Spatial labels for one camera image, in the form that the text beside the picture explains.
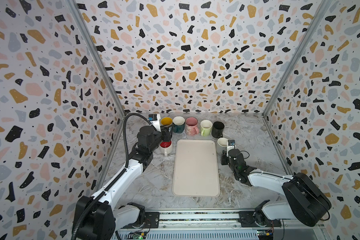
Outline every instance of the black cable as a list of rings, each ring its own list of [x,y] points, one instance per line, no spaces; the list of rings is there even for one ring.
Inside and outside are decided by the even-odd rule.
[[[246,152],[246,153],[248,153],[248,156],[247,156],[245,159],[247,159],[247,158],[250,157],[250,153],[249,153],[249,152],[247,152],[247,151],[245,151],[245,150],[242,150],[242,151],[240,151],[240,152]]]
[[[284,239],[284,233],[285,233],[284,219],[282,219],[282,221],[283,221],[283,237],[280,240]]]
[[[144,116],[138,114],[138,113],[130,113],[127,116],[125,116],[124,122],[123,122],[123,138],[124,138],[124,148],[125,148],[125,168],[128,168],[129,165],[129,151],[128,151],[128,143],[127,143],[127,120],[130,116],[139,116],[140,118],[144,119],[146,122],[151,125],[151,122],[146,119]]]
[[[145,228],[145,225],[146,225],[146,224],[147,224],[147,223],[146,223],[145,220],[144,220],[144,222],[143,222],[143,224],[142,224],[143,227],[142,227],[141,229],[135,231],[135,233],[142,231],[142,230]]]
[[[71,240],[76,240],[77,231],[81,227],[82,222],[84,221],[84,218],[88,215],[88,213],[92,210],[93,206],[101,199],[104,194],[106,194],[106,191],[108,191],[116,182],[120,179],[120,177],[126,172],[127,170],[124,168],[121,170],[121,172],[115,177],[114,180],[102,191],[92,202],[84,209],[82,214],[80,215],[79,219],[77,220],[77,223],[75,225],[75,228],[72,232]]]
[[[148,229],[148,232],[147,233],[149,233],[149,231],[151,230],[151,226],[152,226],[152,224],[151,224],[151,221],[147,218],[147,220],[149,221],[149,229]]]
[[[115,234],[116,234],[117,240],[121,240],[119,233],[117,231],[115,232]]]
[[[271,173],[267,173],[267,172],[262,172],[261,174],[268,174],[268,175],[272,175],[272,176],[275,176],[275,177],[280,177],[280,178],[284,178],[284,179],[288,179],[288,180],[294,181],[294,182],[297,183],[300,187],[302,187],[302,188],[305,190],[306,193],[308,193],[309,195],[311,195],[311,196],[327,211],[328,218],[327,218],[327,219],[320,219],[320,220],[321,220],[321,221],[328,221],[328,220],[331,218],[331,215],[329,214],[329,211],[327,210],[327,208],[326,208],[314,195],[312,195],[302,184],[298,183],[298,182],[295,181],[294,179],[290,179],[290,178],[278,176],[278,175],[271,174]]]
[[[84,209],[84,211],[82,212],[82,214],[80,215],[79,219],[77,220],[77,223],[72,231],[72,237],[71,240],[76,240],[76,236],[77,236],[77,232],[79,231],[79,228],[82,225],[82,222],[84,221],[84,218],[88,215],[88,213],[92,210],[93,206],[95,204],[98,203],[98,201],[102,198],[102,196],[104,196],[106,194],[105,191],[108,191],[116,182],[117,180],[120,179],[120,177],[127,171],[126,168],[128,168],[129,165],[129,157],[128,157],[128,145],[127,145],[127,137],[126,137],[126,125],[127,125],[127,120],[130,116],[139,116],[142,119],[144,119],[146,122],[149,123],[149,125],[151,125],[151,122],[146,119],[144,116],[138,114],[138,113],[130,113],[128,114],[123,122],[123,137],[124,137],[124,147],[125,147],[125,168],[115,177],[114,180],[112,180],[112,182],[104,189],[104,191],[102,191],[94,200],[92,200],[92,202]],[[119,234],[117,233],[117,231],[115,232],[117,239],[120,240]]]
[[[240,219],[239,223],[244,223],[244,224],[252,224],[255,222],[255,219],[252,218],[251,221],[247,221],[247,220],[244,220],[244,219]]]
[[[102,191],[92,202],[84,209],[82,214],[80,215],[79,219],[77,220],[77,223],[72,231],[72,237],[71,240],[76,240],[77,231],[81,227],[82,222],[84,221],[84,218],[87,216],[87,214],[92,210],[94,205],[101,199],[102,196],[106,194],[105,191]]]
[[[135,142],[135,144],[134,144],[133,147],[132,147],[132,151],[135,149],[135,147],[137,146],[138,143],[139,143],[139,142]]]

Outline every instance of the white cup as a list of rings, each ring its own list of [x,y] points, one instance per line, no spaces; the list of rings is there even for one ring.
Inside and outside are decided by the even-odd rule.
[[[164,146],[166,146],[166,145],[167,145],[167,144],[165,144],[164,142],[162,142],[162,143],[160,144],[159,148],[160,148],[161,153],[163,153],[164,156],[167,157],[167,156],[172,152],[172,150],[173,150],[173,143],[172,143],[172,141],[170,141],[170,145],[167,146],[167,147],[164,147]]]
[[[217,145],[216,145],[216,152],[218,154],[222,154],[223,150],[227,150],[227,146],[228,146],[228,139],[226,139],[225,137],[221,137],[217,140]]]
[[[183,125],[185,122],[185,119],[183,117],[177,116],[175,118],[173,118],[173,123],[175,125]]]

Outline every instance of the black mug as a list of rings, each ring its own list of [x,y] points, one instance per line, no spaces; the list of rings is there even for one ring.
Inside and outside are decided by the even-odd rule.
[[[224,123],[222,122],[214,122],[212,126],[212,137],[214,138],[221,138],[223,137],[223,131],[224,131]]]

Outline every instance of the patterned wall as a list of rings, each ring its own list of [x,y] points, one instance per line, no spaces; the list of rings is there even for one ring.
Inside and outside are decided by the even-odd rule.
[[[63,1],[0,1],[0,240],[67,239],[119,113]]]
[[[78,0],[127,112],[262,112],[320,0]]]
[[[360,1],[333,1],[266,118],[332,202],[332,239],[360,239]]]

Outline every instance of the table surface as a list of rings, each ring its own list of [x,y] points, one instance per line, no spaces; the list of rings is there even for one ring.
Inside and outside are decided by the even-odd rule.
[[[198,126],[202,120],[212,122],[221,121],[225,124],[224,137],[234,139],[236,148],[250,153],[246,159],[249,166],[277,173],[285,174],[281,161],[276,153],[271,138],[264,126],[263,119],[257,115],[246,114],[160,114],[161,118],[194,116],[198,119]],[[146,122],[138,116],[131,116],[127,122],[127,142],[129,151],[137,142],[137,133]],[[217,141],[212,136],[187,136],[185,132],[173,133],[172,154],[165,157],[159,149],[154,151],[154,158],[145,172],[132,182],[130,187],[120,198],[117,208],[128,202],[144,205],[146,209],[230,209],[254,208],[263,200],[276,200],[279,195],[261,187],[249,187],[235,180],[229,166],[220,164],[218,155],[218,171],[220,181],[220,195],[217,197],[179,197],[172,192],[173,170],[175,165],[176,143],[179,139],[208,139]],[[110,163],[105,182],[112,178],[125,163],[123,136],[116,146]]]

